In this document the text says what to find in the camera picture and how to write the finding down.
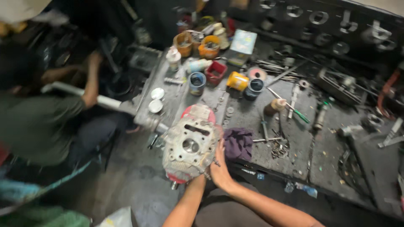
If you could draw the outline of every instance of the dark pants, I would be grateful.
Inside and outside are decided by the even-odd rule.
[[[84,123],[70,145],[66,158],[68,166],[73,167],[83,158],[89,157],[98,145],[111,139],[115,132],[125,130],[131,121],[126,113],[111,113]]]

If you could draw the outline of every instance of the green shirt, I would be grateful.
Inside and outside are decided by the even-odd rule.
[[[81,97],[18,98],[0,93],[0,143],[31,163],[59,164],[73,139],[66,122],[84,108]]]

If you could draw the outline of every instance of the white bottle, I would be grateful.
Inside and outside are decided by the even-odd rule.
[[[223,28],[222,23],[216,23],[213,27],[215,29],[213,35],[219,37],[220,39],[220,49],[224,50],[229,47],[230,43],[227,39],[226,29]]]
[[[179,64],[181,62],[181,54],[180,52],[178,52],[175,46],[170,47],[170,50],[168,51],[166,58],[168,63],[170,63],[170,69],[172,71],[178,71]]]
[[[201,59],[198,61],[191,61],[187,63],[185,65],[185,68],[187,69],[187,72],[190,74],[203,71],[206,68],[208,68],[212,63],[213,63],[212,60]]]

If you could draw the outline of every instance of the green-handled screwdriver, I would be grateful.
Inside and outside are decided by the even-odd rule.
[[[282,99],[281,96],[279,96],[278,94],[276,94],[272,89],[267,88],[268,90],[270,90],[273,95],[275,95],[278,99]],[[307,118],[305,115],[303,115],[301,112],[297,111],[297,109],[293,108],[288,102],[286,102],[286,104],[293,110],[293,112],[295,112],[297,115],[299,115],[299,117],[306,123],[310,123],[310,119]]]

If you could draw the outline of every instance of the plastic bag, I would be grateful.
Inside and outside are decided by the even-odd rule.
[[[133,227],[131,214],[130,206],[120,208],[106,217],[101,224],[96,227]]]

